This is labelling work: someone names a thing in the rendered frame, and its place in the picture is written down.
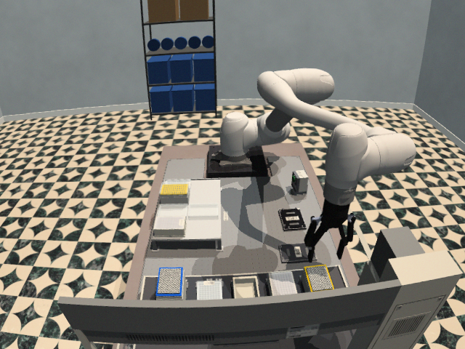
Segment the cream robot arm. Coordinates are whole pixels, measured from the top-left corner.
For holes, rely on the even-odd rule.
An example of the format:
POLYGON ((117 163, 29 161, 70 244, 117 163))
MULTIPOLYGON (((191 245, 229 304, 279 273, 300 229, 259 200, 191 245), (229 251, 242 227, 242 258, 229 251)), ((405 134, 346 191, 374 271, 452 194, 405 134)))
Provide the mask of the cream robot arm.
POLYGON ((219 167, 250 167, 248 149, 286 140, 292 118, 333 131, 325 156, 323 189, 324 198, 332 204, 352 203, 358 181, 371 175, 399 172, 415 159, 416 146, 408 136, 383 127, 371 129, 313 106, 333 94, 333 78, 325 71, 267 71, 259 75, 257 89, 275 108, 256 119, 239 112, 225 116, 220 129, 221 150, 212 154, 212 159, 220 160, 219 167))

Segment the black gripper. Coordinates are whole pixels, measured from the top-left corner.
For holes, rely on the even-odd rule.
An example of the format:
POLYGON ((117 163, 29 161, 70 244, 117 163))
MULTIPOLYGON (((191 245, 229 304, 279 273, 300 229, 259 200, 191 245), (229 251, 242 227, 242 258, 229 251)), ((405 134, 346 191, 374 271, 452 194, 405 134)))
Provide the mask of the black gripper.
POLYGON ((315 251, 315 245, 317 244, 317 242, 319 242, 323 234, 331 228, 338 228, 340 236, 342 238, 340 239, 339 247, 336 253, 339 260, 341 259, 344 247, 348 245, 348 242, 353 241, 353 231, 356 217, 353 213, 348 214, 349 206, 350 204, 343 206, 335 205, 324 199, 322 214, 319 217, 311 216, 311 223, 308 228, 307 234, 304 238, 305 245, 309 249, 307 256, 309 262, 312 262, 313 254, 315 251), (346 220, 348 220, 347 236, 345 236, 344 234, 344 229, 342 225, 346 220), (316 230, 317 225, 320 221, 320 227, 316 230))

